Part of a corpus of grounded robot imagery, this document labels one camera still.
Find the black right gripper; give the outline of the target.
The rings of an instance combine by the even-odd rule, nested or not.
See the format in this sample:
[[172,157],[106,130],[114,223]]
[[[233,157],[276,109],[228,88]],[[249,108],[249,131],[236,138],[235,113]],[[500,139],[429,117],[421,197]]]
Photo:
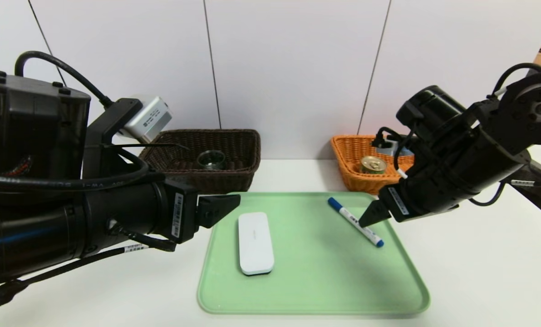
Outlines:
[[458,207],[454,195],[461,186],[461,168],[454,162],[415,161],[407,178],[384,187],[358,219],[367,228],[391,218],[411,221],[447,213]]

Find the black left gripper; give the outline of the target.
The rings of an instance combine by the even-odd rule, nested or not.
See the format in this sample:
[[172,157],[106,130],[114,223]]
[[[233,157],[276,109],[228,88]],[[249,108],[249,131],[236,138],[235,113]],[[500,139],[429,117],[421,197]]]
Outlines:
[[103,196],[107,200],[104,244],[127,240],[114,230],[117,226],[181,244],[193,237],[195,212],[198,227],[212,228],[241,202],[238,194],[203,195],[197,202],[195,188],[170,179],[109,189]]

